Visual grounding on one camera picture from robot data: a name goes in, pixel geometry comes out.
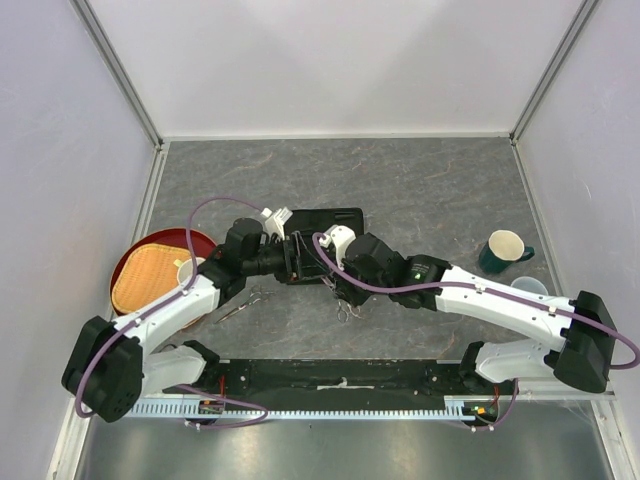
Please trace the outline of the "silver scissors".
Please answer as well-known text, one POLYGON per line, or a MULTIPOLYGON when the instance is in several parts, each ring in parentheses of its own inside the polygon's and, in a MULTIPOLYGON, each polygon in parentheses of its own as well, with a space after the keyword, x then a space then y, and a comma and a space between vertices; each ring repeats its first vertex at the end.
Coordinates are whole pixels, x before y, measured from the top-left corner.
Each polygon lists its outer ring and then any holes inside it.
POLYGON ((265 290, 260 285, 254 285, 251 288, 247 298, 241 304, 239 304, 238 306, 234 307, 232 310, 230 310, 228 313, 224 314, 220 319, 218 319, 216 321, 216 324, 220 324, 220 323, 230 319, 231 317, 233 317, 233 316, 237 315, 238 313, 246 310, 247 308, 251 307, 252 305, 255 305, 256 303, 267 301, 272 295, 273 295, 272 291, 265 290))
POLYGON ((336 285, 332 280, 330 280, 326 276, 322 277, 321 280, 324 285, 331 291, 333 298, 337 301, 336 317, 340 323, 344 324, 352 318, 361 317, 359 307, 353 307, 339 297, 336 290, 336 285))

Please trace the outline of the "black zippered tool case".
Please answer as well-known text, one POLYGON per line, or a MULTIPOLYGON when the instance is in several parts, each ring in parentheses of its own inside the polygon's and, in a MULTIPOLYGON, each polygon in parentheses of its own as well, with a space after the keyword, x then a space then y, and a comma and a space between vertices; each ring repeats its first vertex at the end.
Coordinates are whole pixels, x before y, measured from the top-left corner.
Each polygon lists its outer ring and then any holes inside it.
POLYGON ((286 281, 289 285, 321 283, 329 273, 312 245, 312 235, 324 233, 334 225, 350 228, 359 236, 365 233, 364 213, 361 208, 297 209, 284 225, 284 231, 293 243, 296 254, 293 273, 286 281))

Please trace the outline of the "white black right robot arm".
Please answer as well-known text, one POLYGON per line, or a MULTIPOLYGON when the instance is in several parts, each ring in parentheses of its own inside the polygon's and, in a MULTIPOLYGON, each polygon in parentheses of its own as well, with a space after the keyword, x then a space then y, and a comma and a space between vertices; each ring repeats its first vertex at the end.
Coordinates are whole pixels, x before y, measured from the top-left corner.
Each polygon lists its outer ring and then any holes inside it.
POLYGON ((555 378, 588 393, 607 387, 616 328, 595 294, 570 299, 519 290, 428 255, 404 258, 374 235, 344 228, 320 235, 314 246, 352 305, 381 294, 407 309, 465 315, 522 335, 469 345, 457 371, 469 393, 523 378, 555 378))

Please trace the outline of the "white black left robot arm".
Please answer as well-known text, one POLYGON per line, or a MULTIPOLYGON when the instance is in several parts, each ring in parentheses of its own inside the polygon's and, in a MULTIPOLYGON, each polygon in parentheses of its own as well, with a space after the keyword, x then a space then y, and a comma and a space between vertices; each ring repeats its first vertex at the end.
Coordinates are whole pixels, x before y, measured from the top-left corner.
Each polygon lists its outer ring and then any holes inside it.
POLYGON ((285 237, 291 211, 262 215, 262 221, 237 220, 223 244, 204 262, 192 263, 191 277, 157 300, 114 321, 95 316, 83 325, 61 379, 75 397, 79 417, 114 422, 143 394, 180 384, 198 393, 216 388, 220 371, 211 363, 216 357, 201 344, 189 342, 165 353, 156 349, 241 293, 248 278, 291 272, 293 250, 285 237))

